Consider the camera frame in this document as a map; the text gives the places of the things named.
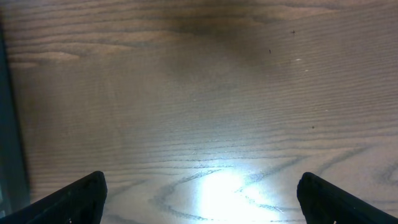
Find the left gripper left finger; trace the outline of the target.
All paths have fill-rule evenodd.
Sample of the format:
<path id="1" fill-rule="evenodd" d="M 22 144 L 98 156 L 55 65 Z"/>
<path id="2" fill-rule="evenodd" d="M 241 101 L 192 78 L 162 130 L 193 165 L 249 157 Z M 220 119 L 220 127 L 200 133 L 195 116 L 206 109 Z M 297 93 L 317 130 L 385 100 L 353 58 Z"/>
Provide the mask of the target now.
<path id="1" fill-rule="evenodd" d="M 1 224 L 100 224 L 107 193 L 104 173 L 95 171 L 1 218 Z"/>

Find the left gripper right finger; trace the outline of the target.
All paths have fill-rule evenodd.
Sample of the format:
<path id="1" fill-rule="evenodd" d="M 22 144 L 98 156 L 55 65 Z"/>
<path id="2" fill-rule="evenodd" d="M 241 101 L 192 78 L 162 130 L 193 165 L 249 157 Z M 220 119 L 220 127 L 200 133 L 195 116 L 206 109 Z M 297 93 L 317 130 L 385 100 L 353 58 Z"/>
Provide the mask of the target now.
<path id="1" fill-rule="evenodd" d="M 397 224 L 396 217 L 311 172 L 299 180 L 297 199 L 307 224 Z"/>

